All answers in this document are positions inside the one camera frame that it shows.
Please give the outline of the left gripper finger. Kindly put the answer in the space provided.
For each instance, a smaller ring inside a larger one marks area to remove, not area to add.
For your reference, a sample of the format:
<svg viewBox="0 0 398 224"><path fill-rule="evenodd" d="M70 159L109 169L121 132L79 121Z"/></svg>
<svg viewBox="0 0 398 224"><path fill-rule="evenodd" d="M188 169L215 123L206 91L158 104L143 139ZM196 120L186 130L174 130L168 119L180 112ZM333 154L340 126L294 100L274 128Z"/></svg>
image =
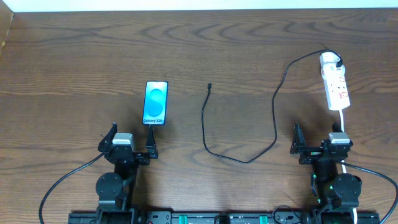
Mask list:
<svg viewBox="0 0 398 224"><path fill-rule="evenodd" d="M106 146L107 144L111 144L117 131L118 131L118 125L116 123L113 123L111 129L109 130L107 135L100 141L99 145Z"/></svg>
<svg viewBox="0 0 398 224"><path fill-rule="evenodd" d="M147 153L151 159L158 158L159 153L158 153L157 145L156 145L155 138L154 138L153 125L149 125L149 132L148 132L147 141L146 141L146 149L147 149Z"/></svg>

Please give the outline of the blue Galaxy smartphone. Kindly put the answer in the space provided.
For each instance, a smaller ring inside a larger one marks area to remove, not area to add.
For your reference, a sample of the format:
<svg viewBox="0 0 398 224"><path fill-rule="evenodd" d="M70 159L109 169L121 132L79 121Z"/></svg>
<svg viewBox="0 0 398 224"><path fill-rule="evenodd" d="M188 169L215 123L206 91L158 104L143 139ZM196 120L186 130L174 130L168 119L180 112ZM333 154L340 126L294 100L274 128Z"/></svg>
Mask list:
<svg viewBox="0 0 398 224"><path fill-rule="evenodd" d="M164 125L167 114L167 81L148 81L144 98L142 123L146 125Z"/></svg>

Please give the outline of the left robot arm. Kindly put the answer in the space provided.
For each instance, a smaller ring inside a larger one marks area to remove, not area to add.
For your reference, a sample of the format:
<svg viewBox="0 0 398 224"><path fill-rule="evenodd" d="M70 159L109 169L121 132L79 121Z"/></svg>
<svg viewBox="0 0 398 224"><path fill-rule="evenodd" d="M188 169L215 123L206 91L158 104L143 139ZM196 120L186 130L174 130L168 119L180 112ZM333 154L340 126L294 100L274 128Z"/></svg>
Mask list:
<svg viewBox="0 0 398 224"><path fill-rule="evenodd" d="M113 124L98 145L99 152L114 165L114 171L103 174L96 183L98 207L96 223L146 223L145 212L132 204L138 168L148 166L159 156L154 139L154 127L149 126L146 152L134 150L134 136L119 133Z"/></svg>

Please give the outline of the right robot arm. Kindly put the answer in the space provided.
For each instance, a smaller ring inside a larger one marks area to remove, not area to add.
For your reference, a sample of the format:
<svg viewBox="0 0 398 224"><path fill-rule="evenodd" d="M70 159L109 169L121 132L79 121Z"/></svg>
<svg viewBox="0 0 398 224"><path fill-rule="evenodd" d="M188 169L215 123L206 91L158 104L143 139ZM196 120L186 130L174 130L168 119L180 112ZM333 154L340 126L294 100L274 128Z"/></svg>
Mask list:
<svg viewBox="0 0 398 224"><path fill-rule="evenodd" d="M312 191L319 199L317 208L302 215L303 223L353 222L353 210L359 206L361 179L337 169L337 164L348 157L353 142L337 123L332 130L320 146L310 147L299 124L294 126L290 153L300 156L299 164L312 166Z"/></svg>

